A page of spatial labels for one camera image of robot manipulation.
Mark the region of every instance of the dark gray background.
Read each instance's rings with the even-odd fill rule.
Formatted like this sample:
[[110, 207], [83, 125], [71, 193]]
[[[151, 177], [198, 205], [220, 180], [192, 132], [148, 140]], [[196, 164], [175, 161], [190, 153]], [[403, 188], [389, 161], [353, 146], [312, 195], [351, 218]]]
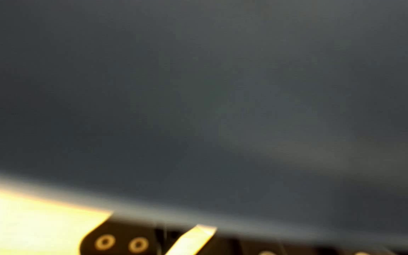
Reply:
[[0, 173], [408, 235], [408, 1], [0, 1]]

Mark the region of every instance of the gray surface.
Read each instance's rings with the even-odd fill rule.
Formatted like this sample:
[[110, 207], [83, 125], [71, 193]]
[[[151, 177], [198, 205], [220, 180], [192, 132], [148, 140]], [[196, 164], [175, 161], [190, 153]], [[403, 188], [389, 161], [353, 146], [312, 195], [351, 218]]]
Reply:
[[0, 173], [408, 235], [408, 1], [0, 1]]

